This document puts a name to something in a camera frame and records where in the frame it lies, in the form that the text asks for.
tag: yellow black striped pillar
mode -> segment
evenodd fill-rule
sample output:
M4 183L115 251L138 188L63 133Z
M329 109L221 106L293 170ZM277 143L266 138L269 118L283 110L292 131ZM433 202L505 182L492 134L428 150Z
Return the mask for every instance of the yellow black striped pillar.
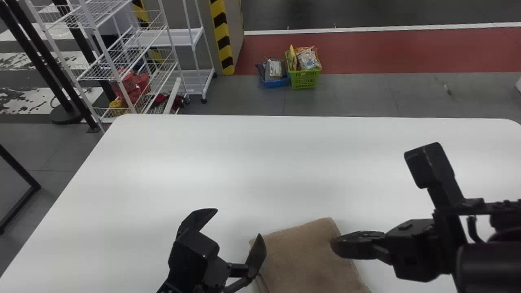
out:
M147 28L150 25L150 17L145 11L145 6L141 0L132 0L132 7L134 8L135 16L139 20L142 28Z
M142 0L132 0L132 7L134 8L135 16L138 18L139 25L142 28L147 28L150 26L150 17L148 16L148 13L145 11L145 6L143 5ZM158 62L163 63L163 58L161 57L161 54L158 51L151 50L152 58Z
M219 61L222 65L222 74L232 75L235 72L233 55L230 43L230 31L226 21L226 10L224 0L209 0L210 11L214 21L215 41L219 48Z

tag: dark floor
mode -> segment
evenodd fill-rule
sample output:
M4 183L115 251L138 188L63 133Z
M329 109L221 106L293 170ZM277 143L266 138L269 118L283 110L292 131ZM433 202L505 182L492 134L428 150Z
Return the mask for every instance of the dark floor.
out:
M518 0L242 0L242 11L246 31L521 21Z

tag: beige towel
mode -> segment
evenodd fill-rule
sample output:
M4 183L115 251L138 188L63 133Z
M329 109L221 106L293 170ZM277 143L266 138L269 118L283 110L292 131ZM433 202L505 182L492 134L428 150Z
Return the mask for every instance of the beige towel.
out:
M267 256L251 286L260 293L370 293L353 261L331 250L329 240L339 235L333 219L322 218L263 236Z

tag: white wire shelf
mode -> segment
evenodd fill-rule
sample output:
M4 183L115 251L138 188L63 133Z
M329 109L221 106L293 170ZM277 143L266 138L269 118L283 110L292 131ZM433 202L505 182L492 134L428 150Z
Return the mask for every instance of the white wire shelf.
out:
M147 58L147 65L143 65L138 72L148 72L150 77L150 81L145 87L145 89L150 88L150 91L148 93L142 93L134 103L136 112L141 114L148 113L160 93L169 91L169 88L165 87L165 83L178 65L172 50L154 51L154 57ZM124 99L120 97L118 97L117 100L124 101ZM100 116L103 122L111 122L123 114L131 113L130 108L126 106L120 108L95 107L94 111Z
M120 11L123 7L129 4L132 0L88 0L86 1L87 10L85 11L79 4L69 5L32 5L38 12L38 16L46 23L45 28L51 30L61 23L68 28L84 28L91 27L86 15L92 14L95 26L99 27L106 22L111 16Z
M192 39L194 42L194 46L197 45L197 42L203 35L204 28L196 28L191 29L172 29L170 30L170 35L172 36L172 42L174 46L191 46L190 42L190 32L192 33ZM168 39L167 31L161 33L161 35L157 38L157 40L152 45L153 47L171 47L170 40Z
M178 78L176 84L174 85L170 97L163 104L156 106L155 108L150 108L147 110L147 114L177 114L179 112L180 107L177 110L172 109L173 103L176 100L177 92L179 91L179 85L181 84L181 79Z
M187 85L188 94L204 94L208 90L208 86L212 80L215 70L212 69L201 69L199 70L201 74L201 80L203 84L203 88L201 89L201 85L199 83L199 77L197 75L197 70L183 70L184 81ZM176 71L170 76L168 81L166 82L167 86L173 86L176 82L176 78L180 77L179 72ZM181 86L179 88L180 93L186 93L184 87Z
M166 32L167 24L164 14L160 10L150 10L143 13L147 13L153 21L147 27L141 27L139 22L132 23L132 26L107 49L121 79L130 72L155 40L163 32ZM78 81L115 80L104 54L99 56L92 64L74 64L71 69L75 75L82 72L77 76Z

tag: black pole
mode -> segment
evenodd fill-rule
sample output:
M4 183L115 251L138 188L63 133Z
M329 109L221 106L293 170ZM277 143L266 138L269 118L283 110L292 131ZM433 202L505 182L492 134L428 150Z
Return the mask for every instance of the black pole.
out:
M4 21L7 28L13 33L13 36L18 41L22 49L26 52L27 56L31 61L33 62L34 66L38 70L38 72L42 75L45 82L49 85L49 88L52 90L54 95L59 101L66 101L67 97L65 94L61 91L61 87L58 85L56 80L52 77L50 72L45 67L45 64L43 64L43 61L40 59L38 53L34 50L33 46L27 40L25 34L23 33L22 29L18 26L18 23L14 19L14 17L11 15L11 12L9 10L9 7L7 4L1 0L0 1L0 18Z
M70 8L68 6L67 0L53 0L53 3L54 3L54 5L59 5L58 11L60 12L60 14L62 16L66 15L67 13L70 12ZM76 23L76 20L68 19L65 22L66 23ZM85 59L87 60L87 62L93 63L94 61L96 61L96 56L94 56L94 54L92 53L92 49L89 46L89 43L87 42L85 37L83 36L83 33L81 32L81 30L78 28L69 27L69 31L72 34L72 36L74 37L74 39L76 40L76 42L78 43L78 46L80 47L80 50L83 53L83 55L85 56ZM110 87L110 83L106 80L100 80L99 82L100 82L101 87L103 88L103 91L107 95L108 100L109 101L115 100L116 95L114 94L114 91Z
M55 62L54 57L51 55L45 44L43 43L42 39L34 29L34 27L31 25L31 21L27 18L25 13L23 12L22 8L20 7L20 4L16 0L5 0L7 3L7 6L11 9L13 12L13 15L18 18L18 21L22 25L23 29L26 31L29 38L33 41L34 46L38 51L40 51L40 54L42 54L42 57L45 59L45 62L49 65L52 72L54 73L54 76L58 81L67 80L67 77L63 74L58 64ZM62 86L64 86L65 91L69 96L76 95L76 92L72 90L74 94L71 95L71 93L67 90L67 87L62 82ZM74 109L72 108L72 105L70 104L68 99L62 100L60 97L56 96L56 98L60 101L60 104L63 106L65 111L72 112Z
M96 121L92 118L92 114L89 111L89 109L85 106L85 104L81 101L80 97L78 97L78 94L76 94L76 91L74 88L72 88L72 85L69 82L69 79L67 76L63 73L62 69L54 60L54 57L52 56L51 52L45 45L45 43L42 41L42 38L40 38L40 35L36 32L34 27L31 24L31 21L26 16L26 14L23 12L22 7L20 7L20 4L16 0L5 0L7 3L7 6L11 9L13 14L18 18L18 21L22 25L23 29L26 31L27 35L33 42L34 46L38 51L40 51L40 54L42 54L42 57L44 58L45 62L49 65L51 68L51 71L54 73L54 76L58 81L60 81L61 85L64 87L65 91L71 98L72 102L80 112L81 116L85 119L87 124L89 124L91 129L97 129ZM64 108L65 112L67 113L74 113L76 110L72 105L70 104L69 100L65 98L62 100L60 97L56 96L56 98L59 100L60 104Z
M6 226L22 209L25 203L35 194L42 186L34 179L29 172L0 144L0 157L2 157L15 171L18 173L31 187L24 195L15 203L15 205L0 219L0 235L4 233Z

